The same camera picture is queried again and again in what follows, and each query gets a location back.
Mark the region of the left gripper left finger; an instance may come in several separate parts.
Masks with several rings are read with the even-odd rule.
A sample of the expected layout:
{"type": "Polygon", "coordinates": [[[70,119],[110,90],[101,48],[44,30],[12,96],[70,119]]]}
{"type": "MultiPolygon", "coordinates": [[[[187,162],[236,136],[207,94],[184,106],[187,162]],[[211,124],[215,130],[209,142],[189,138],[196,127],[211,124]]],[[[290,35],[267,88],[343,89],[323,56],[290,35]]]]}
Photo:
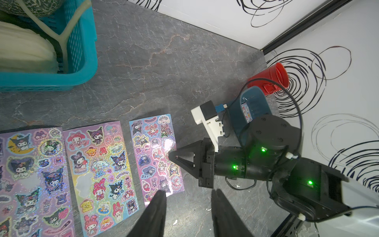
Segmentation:
{"type": "Polygon", "coordinates": [[[127,237],[163,237],[166,210],[166,192],[158,190],[127,237]]]}

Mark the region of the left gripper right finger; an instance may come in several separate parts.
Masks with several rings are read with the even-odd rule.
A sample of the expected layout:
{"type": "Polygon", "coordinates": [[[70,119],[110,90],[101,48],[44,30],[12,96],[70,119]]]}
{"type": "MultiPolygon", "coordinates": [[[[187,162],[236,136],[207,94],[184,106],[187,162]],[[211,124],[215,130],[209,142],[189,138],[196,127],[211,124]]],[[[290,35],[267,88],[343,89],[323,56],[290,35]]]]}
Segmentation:
{"type": "Polygon", "coordinates": [[[211,211],[215,237],[253,236],[220,189],[211,192],[211,211]]]}

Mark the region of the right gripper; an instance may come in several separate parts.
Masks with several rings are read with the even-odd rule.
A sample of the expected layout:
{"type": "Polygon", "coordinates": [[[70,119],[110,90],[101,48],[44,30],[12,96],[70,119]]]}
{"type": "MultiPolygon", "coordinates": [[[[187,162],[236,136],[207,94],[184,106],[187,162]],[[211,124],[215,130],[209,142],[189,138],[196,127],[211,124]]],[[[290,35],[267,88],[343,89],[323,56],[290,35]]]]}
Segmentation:
{"type": "Polygon", "coordinates": [[[241,147],[221,146],[216,152],[209,138],[172,150],[168,158],[198,178],[199,186],[204,188],[214,188],[215,176],[237,179],[246,174],[246,159],[241,147]]]}

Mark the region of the blue glitter sticker sheet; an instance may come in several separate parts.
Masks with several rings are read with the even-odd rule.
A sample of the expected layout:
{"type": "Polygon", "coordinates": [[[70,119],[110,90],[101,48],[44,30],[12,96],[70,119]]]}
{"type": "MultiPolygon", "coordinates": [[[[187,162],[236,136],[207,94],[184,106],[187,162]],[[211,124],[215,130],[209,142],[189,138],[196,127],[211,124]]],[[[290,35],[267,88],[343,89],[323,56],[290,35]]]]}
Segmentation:
{"type": "Polygon", "coordinates": [[[179,166],[168,158],[176,150],[170,114],[129,122],[144,205],[148,206],[158,190],[167,196],[185,190],[179,166]]]}

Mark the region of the dark teal storage box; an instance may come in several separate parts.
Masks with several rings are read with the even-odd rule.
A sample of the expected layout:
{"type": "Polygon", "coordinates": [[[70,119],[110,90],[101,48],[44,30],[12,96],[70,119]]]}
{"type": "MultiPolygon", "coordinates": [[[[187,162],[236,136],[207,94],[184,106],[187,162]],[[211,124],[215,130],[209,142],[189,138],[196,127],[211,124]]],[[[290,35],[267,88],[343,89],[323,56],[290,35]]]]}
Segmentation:
{"type": "Polygon", "coordinates": [[[245,90],[235,102],[228,105],[228,112],[237,137],[254,118],[271,114],[266,97],[259,87],[245,90]]]}

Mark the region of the purple Kuromi sticker sheet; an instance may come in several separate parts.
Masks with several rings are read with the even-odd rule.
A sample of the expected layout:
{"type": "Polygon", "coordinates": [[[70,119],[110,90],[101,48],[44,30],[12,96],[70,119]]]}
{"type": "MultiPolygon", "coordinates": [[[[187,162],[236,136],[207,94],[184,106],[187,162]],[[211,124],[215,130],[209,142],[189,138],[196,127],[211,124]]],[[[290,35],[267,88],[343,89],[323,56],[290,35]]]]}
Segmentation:
{"type": "Polygon", "coordinates": [[[1,134],[1,236],[74,237],[60,127],[1,134]]]}

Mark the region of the pink sticker sheet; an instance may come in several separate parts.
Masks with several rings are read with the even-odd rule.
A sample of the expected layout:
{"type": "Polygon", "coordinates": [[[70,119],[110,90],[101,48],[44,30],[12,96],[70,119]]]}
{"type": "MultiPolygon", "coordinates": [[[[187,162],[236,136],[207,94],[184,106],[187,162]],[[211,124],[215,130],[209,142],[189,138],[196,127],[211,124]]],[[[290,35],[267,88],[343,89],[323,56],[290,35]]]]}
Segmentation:
{"type": "Polygon", "coordinates": [[[246,122],[250,123],[253,120],[253,118],[252,118],[252,115],[250,113],[250,109],[249,109],[249,106],[247,105],[247,103],[243,103],[241,105],[241,109],[242,109],[242,112],[244,114],[246,122]]]}

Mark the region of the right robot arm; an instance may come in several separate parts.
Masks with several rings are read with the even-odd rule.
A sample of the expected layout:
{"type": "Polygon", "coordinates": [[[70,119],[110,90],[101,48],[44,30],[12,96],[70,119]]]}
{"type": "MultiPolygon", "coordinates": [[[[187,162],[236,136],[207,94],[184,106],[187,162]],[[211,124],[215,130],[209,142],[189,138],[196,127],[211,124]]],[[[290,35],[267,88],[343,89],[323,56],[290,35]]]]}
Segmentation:
{"type": "Polygon", "coordinates": [[[300,154],[302,130],[274,115],[234,126],[240,145],[216,146],[209,138],[169,153],[169,159],[213,188],[215,176],[264,181],[269,197],[288,217],[276,237],[294,237],[306,222],[328,237],[376,237],[379,199],[340,171],[300,154]]]}

